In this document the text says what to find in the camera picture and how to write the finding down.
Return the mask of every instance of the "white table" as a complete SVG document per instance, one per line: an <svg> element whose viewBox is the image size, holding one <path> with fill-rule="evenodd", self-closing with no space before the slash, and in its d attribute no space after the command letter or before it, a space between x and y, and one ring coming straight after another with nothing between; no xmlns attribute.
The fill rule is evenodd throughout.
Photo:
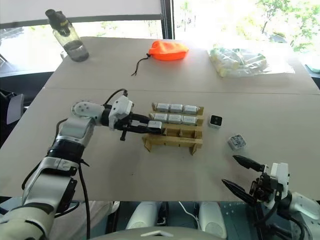
<svg viewBox="0 0 320 240"><path fill-rule="evenodd" d="M262 44L287 59L295 74L280 73L246 78L221 78L205 49L186 42L189 52L181 61L148 59L140 62L137 76L131 76L137 61L146 56L152 39L84 37L90 57L73 62L68 57L48 80L46 88L120 89L204 92L320 94L306 69L286 44Z"/></svg>
<svg viewBox="0 0 320 240"><path fill-rule="evenodd" d="M103 103L113 90L43 89L0 151L0 196L21 196L27 173L46 155L57 121L70 114L77 100ZM205 93L129 90L133 111L146 115L151 102L204 106L204 115L223 117L220 129L203 126L203 147L194 156L187 148L144 148L142 135L96 127L83 158L89 199L105 201L234 201L225 178L247 191L259 176L236 163L228 137L242 134L239 152L262 164L289 164L289 189L316 200L320 191L320 95ZM75 199L83 199L78 184Z"/></svg>

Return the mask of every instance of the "clear plastic bottle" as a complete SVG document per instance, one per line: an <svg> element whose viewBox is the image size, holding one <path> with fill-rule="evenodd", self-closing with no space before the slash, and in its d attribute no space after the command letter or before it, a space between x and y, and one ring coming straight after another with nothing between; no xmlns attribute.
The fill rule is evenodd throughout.
<svg viewBox="0 0 320 240"><path fill-rule="evenodd" d="M61 44L66 53L75 62L85 61L89 53L84 43L78 37L71 22L63 15L62 11L49 9L45 12L53 29L53 35Z"/></svg>

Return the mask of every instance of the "orange bag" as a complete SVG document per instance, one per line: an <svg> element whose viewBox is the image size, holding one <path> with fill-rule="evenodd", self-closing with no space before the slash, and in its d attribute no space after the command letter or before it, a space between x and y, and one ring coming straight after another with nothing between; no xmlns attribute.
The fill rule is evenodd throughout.
<svg viewBox="0 0 320 240"><path fill-rule="evenodd" d="M161 61L175 61L183 59L189 49L178 42L154 41L149 49L149 55Z"/></svg>

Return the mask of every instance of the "clear plastic bag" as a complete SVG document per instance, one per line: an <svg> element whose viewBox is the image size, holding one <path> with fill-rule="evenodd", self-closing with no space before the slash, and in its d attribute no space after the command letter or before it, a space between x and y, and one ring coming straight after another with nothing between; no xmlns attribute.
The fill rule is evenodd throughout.
<svg viewBox="0 0 320 240"><path fill-rule="evenodd" d="M259 74L295 73L294 69L279 57L265 56L248 48L215 47L209 57L221 77L241 78Z"/></svg>

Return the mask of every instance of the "wooden stand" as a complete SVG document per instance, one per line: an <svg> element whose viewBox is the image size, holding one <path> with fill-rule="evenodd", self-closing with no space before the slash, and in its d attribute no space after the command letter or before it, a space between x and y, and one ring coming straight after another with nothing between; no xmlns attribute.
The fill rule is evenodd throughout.
<svg viewBox="0 0 320 240"><path fill-rule="evenodd" d="M152 114L164 113L157 112L153 108ZM174 147L188 147L191 155L193 155L197 149L200 149L203 144L202 140L202 125L204 123L204 108L200 107L197 115L189 115L183 113L168 112L168 114L176 114L181 116L193 116L197 117L196 126L183 125L183 124L163 124L163 135L156 135L148 133L142 140L144 147L151 152L153 145L164 145Z"/></svg>

